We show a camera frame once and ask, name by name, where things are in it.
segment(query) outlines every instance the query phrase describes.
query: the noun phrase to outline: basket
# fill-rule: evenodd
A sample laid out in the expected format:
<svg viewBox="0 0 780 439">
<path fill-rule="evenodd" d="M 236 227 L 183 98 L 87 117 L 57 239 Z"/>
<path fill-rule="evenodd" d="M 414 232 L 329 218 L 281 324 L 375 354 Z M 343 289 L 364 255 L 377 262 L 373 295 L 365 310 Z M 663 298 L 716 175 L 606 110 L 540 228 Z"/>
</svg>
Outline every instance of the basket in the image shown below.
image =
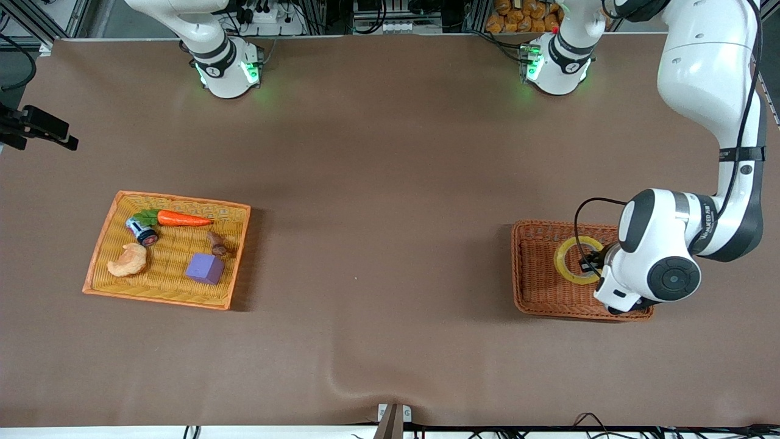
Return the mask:
<svg viewBox="0 0 780 439">
<path fill-rule="evenodd" d="M 602 244 L 617 241 L 615 226 L 578 225 L 580 236 Z M 521 220 L 512 228 L 512 285 L 515 305 L 526 314 L 576 319 L 641 321 L 653 316 L 653 307 L 612 315 L 593 297 L 596 284 L 577 285 L 555 269 L 555 250 L 574 236 L 574 223 Z M 569 251 L 566 266 L 578 267 L 579 254 Z"/>
<path fill-rule="evenodd" d="M 156 227 L 159 241 L 147 247 L 146 268 L 132 276 L 114 277 L 106 263 L 122 254 L 122 246 L 136 242 L 125 221 L 143 209 L 168 209 L 210 218 L 203 227 Z M 236 286 L 251 207 L 231 202 L 120 191 L 97 239 L 83 292 L 174 305 L 229 309 Z M 206 232 L 213 230 L 225 239 L 230 255 L 223 256 L 225 268 L 216 285 L 202 284 L 184 275 L 194 253 L 211 254 Z"/>
</svg>

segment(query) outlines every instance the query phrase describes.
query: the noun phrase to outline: purple block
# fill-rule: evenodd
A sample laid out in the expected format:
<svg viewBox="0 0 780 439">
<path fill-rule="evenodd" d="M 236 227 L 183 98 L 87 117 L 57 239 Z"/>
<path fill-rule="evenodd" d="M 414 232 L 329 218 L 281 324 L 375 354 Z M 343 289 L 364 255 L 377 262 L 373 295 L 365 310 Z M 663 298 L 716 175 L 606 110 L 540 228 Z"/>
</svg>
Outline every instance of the purple block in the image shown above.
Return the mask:
<svg viewBox="0 0 780 439">
<path fill-rule="evenodd" d="M 195 253 L 184 274 L 196 282 L 216 285 L 224 269 L 225 263 L 220 258 L 205 253 Z"/>
</svg>

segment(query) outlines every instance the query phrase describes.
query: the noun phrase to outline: brown table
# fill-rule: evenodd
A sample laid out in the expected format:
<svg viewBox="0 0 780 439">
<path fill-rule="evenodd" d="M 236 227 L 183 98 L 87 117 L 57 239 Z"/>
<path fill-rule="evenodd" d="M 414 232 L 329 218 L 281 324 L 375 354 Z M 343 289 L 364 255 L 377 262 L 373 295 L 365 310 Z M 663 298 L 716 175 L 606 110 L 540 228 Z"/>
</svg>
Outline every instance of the brown table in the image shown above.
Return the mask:
<svg viewBox="0 0 780 439">
<path fill-rule="evenodd" d="M 655 90 L 663 42 L 607 36 L 552 97 L 477 37 L 282 41 L 231 101 L 175 42 L 58 42 L 25 102 L 79 151 L 0 156 L 0 425 L 357 423 L 392 401 L 428 424 L 779 421 L 773 152 L 764 242 L 701 260 L 690 299 L 623 324 L 512 304 L 516 220 L 714 190 L 714 138 Z M 120 189 L 254 207 L 238 312 L 81 294 Z"/>
</svg>

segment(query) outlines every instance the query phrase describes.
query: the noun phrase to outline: yellow ring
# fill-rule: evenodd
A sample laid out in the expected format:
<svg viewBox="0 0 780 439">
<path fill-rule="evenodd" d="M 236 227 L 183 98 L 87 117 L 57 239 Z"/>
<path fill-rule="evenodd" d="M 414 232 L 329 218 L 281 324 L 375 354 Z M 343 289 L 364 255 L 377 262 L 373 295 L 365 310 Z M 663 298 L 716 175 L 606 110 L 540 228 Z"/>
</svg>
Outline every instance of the yellow ring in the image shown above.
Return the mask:
<svg viewBox="0 0 780 439">
<path fill-rule="evenodd" d="M 601 245 L 601 242 L 596 241 L 592 237 L 589 236 L 581 236 L 580 242 L 585 245 L 589 245 L 596 249 L 597 252 L 600 252 L 602 248 L 604 248 L 603 245 Z M 598 280 L 598 275 L 595 273 L 588 273 L 584 275 L 577 276 L 576 274 L 569 271 L 569 267 L 566 266 L 566 253 L 569 252 L 569 249 L 571 247 L 574 247 L 577 245 L 577 240 L 574 237 L 571 237 L 567 239 L 566 241 L 563 241 L 563 244 L 560 245 L 555 250 L 555 269 L 558 271 L 558 273 L 563 276 L 564 279 L 568 280 L 569 282 L 573 282 L 577 285 L 588 285 L 592 284 L 593 282 Z"/>
</svg>

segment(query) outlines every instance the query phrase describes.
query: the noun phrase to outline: black band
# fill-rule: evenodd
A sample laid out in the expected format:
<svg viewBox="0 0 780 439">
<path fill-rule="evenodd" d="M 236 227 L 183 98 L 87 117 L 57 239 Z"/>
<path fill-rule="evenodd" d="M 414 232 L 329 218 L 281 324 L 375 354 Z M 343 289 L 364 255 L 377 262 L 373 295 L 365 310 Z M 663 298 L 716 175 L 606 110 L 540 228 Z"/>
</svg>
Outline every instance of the black band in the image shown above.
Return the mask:
<svg viewBox="0 0 780 439">
<path fill-rule="evenodd" d="M 569 44 L 568 41 L 563 39 L 563 36 L 561 35 L 560 32 L 558 32 L 555 35 L 555 39 L 558 40 L 558 44 L 560 44 L 561 47 L 563 47 L 565 50 L 567 50 L 567 51 L 569 51 L 571 53 L 576 53 L 577 55 L 590 55 L 590 53 L 596 47 L 596 45 L 592 45 L 592 46 L 586 47 L 586 48 L 574 47 L 571 44 Z"/>
<path fill-rule="evenodd" d="M 697 255 L 707 248 L 715 235 L 715 227 L 718 226 L 718 210 L 715 208 L 715 202 L 712 201 L 712 197 L 699 194 L 694 195 L 696 195 L 696 198 L 699 198 L 699 205 L 701 205 L 700 221 L 703 231 L 699 239 L 691 243 L 689 248 L 691 255 Z"/>
<path fill-rule="evenodd" d="M 193 51 L 190 50 L 190 54 L 192 56 L 195 56 L 197 58 L 202 58 L 202 59 L 214 58 L 216 55 L 219 55 L 220 53 L 222 53 L 222 51 L 225 50 L 226 47 L 228 47 L 228 41 L 230 41 L 230 40 L 228 39 L 228 36 L 225 35 L 225 39 L 222 40 L 222 43 L 219 45 L 219 47 L 217 47 L 216 49 L 212 50 L 211 52 L 198 53 L 198 52 L 193 52 Z"/>
<path fill-rule="evenodd" d="M 763 162 L 766 159 L 765 146 L 753 146 L 749 148 L 723 148 L 720 162 Z"/>
<path fill-rule="evenodd" d="M 205 62 L 197 61 L 197 66 L 200 67 L 200 71 L 206 73 L 212 78 L 221 78 L 225 74 L 225 70 L 233 64 L 236 60 L 236 45 L 230 41 L 230 50 L 225 58 L 220 59 L 217 62 L 207 64 Z"/>
<path fill-rule="evenodd" d="M 580 71 L 580 69 L 583 68 L 585 63 L 590 59 L 589 56 L 586 56 L 582 59 L 571 59 L 568 56 L 564 56 L 558 48 L 555 47 L 554 43 L 555 39 L 550 38 L 550 45 L 548 46 L 548 52 L 550 53 L 550 59 L 552 59 L 552 62 L 555 64 L 558 64 L 558 67 L 561 68 L 561 71 L 564 74 L 574 74 Z"/>
</svg>

